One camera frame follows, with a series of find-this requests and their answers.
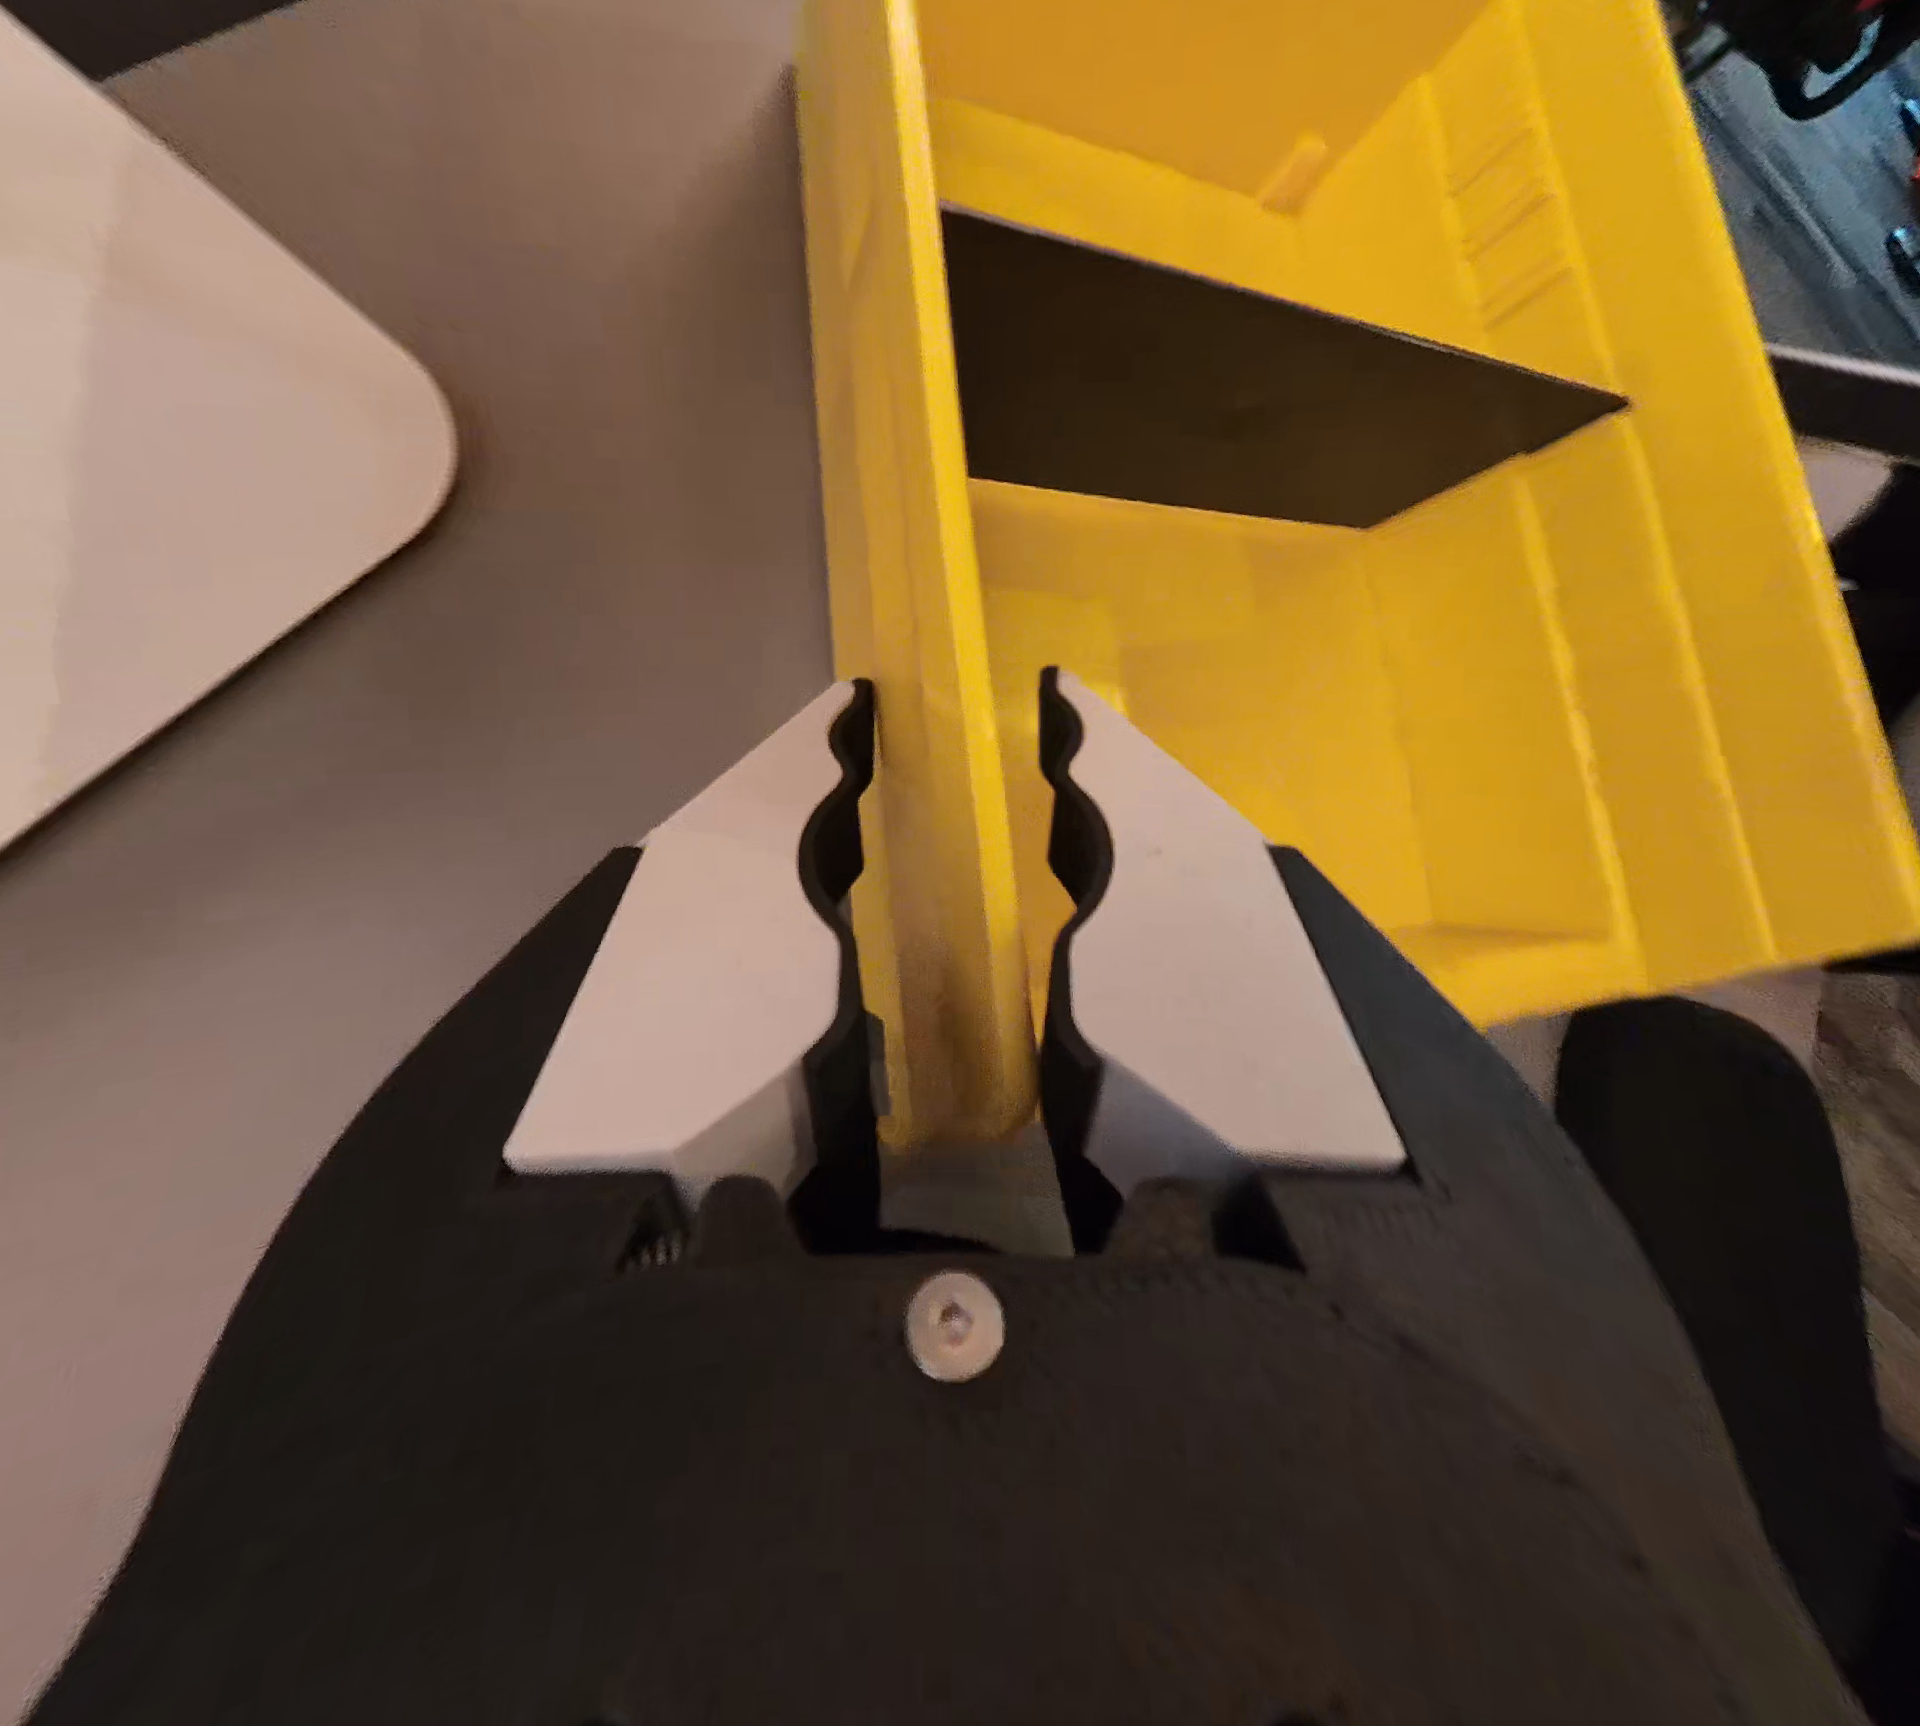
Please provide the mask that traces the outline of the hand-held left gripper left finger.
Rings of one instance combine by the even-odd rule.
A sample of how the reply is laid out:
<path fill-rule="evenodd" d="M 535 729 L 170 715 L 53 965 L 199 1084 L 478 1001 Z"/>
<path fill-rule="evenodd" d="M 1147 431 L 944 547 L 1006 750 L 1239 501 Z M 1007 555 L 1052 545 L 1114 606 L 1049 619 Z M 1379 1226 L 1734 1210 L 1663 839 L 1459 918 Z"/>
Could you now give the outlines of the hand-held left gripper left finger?
<path fill-rule="evenodd" d="M 848 895 L 875 693 L 833 683 L 641 842 L 506 1138 L 518 1178 L 749 1178 L 818 1252 L 879 1233 L 873 1044 Z"/>

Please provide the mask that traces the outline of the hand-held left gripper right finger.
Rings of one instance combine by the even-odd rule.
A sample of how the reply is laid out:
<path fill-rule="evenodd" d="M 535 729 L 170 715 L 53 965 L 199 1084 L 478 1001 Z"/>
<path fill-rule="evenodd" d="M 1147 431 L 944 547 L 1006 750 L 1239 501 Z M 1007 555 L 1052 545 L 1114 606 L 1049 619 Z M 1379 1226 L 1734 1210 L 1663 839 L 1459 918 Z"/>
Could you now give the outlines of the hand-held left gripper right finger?
<path fill-rule="evenodd" d="M 1045 1136 L 1076 1255 L 1148 1182 L 1391 1178 L 1405 1143 L 1260 835 L 1065 668 L 1038 683 Z"/>

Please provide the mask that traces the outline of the yellow plastic bin with divider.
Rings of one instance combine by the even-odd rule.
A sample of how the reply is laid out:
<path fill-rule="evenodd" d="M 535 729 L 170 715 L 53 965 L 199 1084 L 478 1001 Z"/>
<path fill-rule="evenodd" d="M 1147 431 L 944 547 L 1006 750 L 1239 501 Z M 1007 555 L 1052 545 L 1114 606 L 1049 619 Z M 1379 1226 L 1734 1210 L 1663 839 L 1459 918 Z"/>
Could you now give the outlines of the yellow plastic bin with divider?
<path fill-rule="evenodd" d="M 1918 846 L 1658 0 L 803 0 L 893 1143 L 1036 1111 L 1047 665 L 1471 1022 L 1918 940 Z M 942 207 L 1626 399 L 1376 529 L 967 469 Z"/>

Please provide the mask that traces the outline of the black fabric seat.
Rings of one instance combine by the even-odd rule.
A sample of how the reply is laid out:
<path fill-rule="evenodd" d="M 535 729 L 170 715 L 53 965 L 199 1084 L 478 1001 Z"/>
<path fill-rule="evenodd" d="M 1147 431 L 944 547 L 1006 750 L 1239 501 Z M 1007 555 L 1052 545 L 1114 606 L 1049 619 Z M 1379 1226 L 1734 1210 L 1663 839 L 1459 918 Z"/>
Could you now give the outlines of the black fabric seat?
<path fill-rule="evenodd" d="M 1576 1012 L 1556 1117 L 1658 1274 L 1771 1549 L 1876 1725 L 1918 1720 L 1909 1498 L 1806 1066 L 1691 998 Z"/>

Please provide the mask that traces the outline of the black bin divider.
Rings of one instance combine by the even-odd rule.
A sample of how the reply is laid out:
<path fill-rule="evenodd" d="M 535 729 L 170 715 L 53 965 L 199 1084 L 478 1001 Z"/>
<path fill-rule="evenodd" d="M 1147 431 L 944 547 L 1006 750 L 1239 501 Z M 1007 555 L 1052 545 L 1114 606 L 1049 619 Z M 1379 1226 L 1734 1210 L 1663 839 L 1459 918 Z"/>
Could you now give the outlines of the black bin divider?
<path fill-rule="evenodd" d="M 1626 399 L 942 207 L 977 480 L 1364 532 Z"/>

